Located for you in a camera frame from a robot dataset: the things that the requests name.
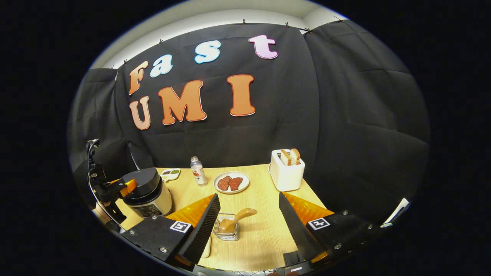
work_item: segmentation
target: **foam letter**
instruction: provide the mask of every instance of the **foam letter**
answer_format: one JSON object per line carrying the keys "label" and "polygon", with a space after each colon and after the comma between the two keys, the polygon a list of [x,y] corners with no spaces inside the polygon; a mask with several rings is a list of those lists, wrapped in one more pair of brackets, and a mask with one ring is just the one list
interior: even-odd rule
{"label": "foam letter", "polygon": [[232,85],[234,106],[230,110],[232,116],[248,116],[256,112],[256,108],[250,104],[249,84],[254,80],[251,75],[234,75],[227,78]]}
{"label": "foam letter", "polygon": [[142,64],[138,65],[137,68],[133,69],[130,72],[130,95],[135,93],[138,88],[140,88],[140,84],[138,81],[143,79],[143,69],[147,68],[148,61],[144,61]]}
{"label": "foam letter", "polygon": [[278,56],[278,52],[271,52],[269,44],[276,44],[274,39],[268,39],[267,36],[261,34],[255,37],[251,37],[249,42],[254,43],[254,50],[256,55],[264,59],[273,59]]}
{"label": "foam letter", "polygon": [[154,62],[154,68],[150,71],[150,76],[155,78],[160,74],[167,74],[172,69],[172,55],[163,55]]}
{"label": "foam letter", "polygon": [[193,122],[206,119],[206,113],[203,112],[201,106],[200,93],[202,86],[202,81],[188,82],[184,86],[181,98],[177,96],[172,87],[161,89],[159,91],[159,97],[162,98],[162,108],[164,109],[164,119],[162,120],[162,123],[164,125],[172,125],[175,123],[176,119],[172,116],[172,113],[176,115],[179,122],[182,122],[186,107],[188,108],[188,114],[186,115],[187,121]]}
{"label": "foam letter", "polygon": [[150,127],[150,112],[148,111],[148,96],[142,97],[140,103],[143,106],[143,116],[144,121],[140,120],[140,115],[138,114],[138,102],[134,101],[130,103],[131,115],[133,115],[133,122],[136,127],[141,130],[146,130]]}
{"label": "foam letter", "polygon": [[196,61],[198,64],[212,62],[220,55],[220,50],[218,50],[220,46],[221,44],[218,40],[207,41],[199,44],[194,49],[194,52],[198,54],[194,57],[194,61]]}

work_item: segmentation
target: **toaster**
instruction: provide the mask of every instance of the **toaster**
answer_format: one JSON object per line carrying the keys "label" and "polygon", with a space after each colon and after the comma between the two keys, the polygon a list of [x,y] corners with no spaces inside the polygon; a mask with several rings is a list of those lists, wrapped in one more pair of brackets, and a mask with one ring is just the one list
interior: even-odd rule
{"label": "toaster", "polygon": [[[289,149],[284,149],[284,151],[290,154]],[[271,152],[271,163],[268,167],[268,172],[273,179],[273,183],[280,192],[297,190],[302,183],[305,163],[300,158],[299,165],[287,166],[281,162],[280,155],[281,149]]]}

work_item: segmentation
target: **wire basket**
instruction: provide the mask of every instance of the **wire basket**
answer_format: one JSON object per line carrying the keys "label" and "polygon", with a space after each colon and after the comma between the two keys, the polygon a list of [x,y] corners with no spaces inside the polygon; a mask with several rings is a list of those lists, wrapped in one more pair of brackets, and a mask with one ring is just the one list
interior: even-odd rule
{"label": "wire basket", "polygon": [[228,219],[228,220],[233,220],[235,218],[234,214],[229,214],[229,213],[221,213],[218,214],[217,219],[215,220],[215,225],[213,226],[213,233],[215,236],[217,236],[219,239],[224,240],[224,241],[236,241],[239,239],[239,224],[235,224],[234,232],[231,234],[223,234],[223,233],[218,233],[218,228],[220,226],[220,222],[223,219]]}

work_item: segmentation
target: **plastic bottle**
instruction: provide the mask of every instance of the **plastic bottle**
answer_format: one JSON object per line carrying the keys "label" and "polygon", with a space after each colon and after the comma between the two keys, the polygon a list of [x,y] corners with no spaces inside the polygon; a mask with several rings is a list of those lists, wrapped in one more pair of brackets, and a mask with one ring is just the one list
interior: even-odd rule
{"label": "plastic bottle", "polygon": [[203,170],[203,164],[196,156],[191,157],[191,170],[194,174],[194,179],[199,186],[203,187],[208,184],[208,180],[205,176],[205,171]]}

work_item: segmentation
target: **white plate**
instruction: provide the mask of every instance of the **white plate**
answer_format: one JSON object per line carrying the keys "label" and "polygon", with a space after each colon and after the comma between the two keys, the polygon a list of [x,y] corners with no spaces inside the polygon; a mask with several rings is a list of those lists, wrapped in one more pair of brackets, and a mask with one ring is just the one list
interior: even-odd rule
{"label": "white plate", "polygon": [[[226,190],[226,191],[222,191],[222,190],[220,190],[220,188],[218,188],[218,181],[220,181],[220,179],[224,178],[227,175],[230,176],[231,178],[242,177],[242,183],[239,185],[238,190],[231,191],[230,186],[228,186],[228,190]],[[243,172],[240,172],[240,171],[224,172],[224,173],[220,174],[219,176],[215,177],[215,180],[213,180],[213,186],[215,187],[215,189],[217,191],[219,191],[221,193],[228,193],[228,194],[239,193],[239,192],[242,192],[245,188],[247,188],[247,186],[249,186],[249,176]]]}

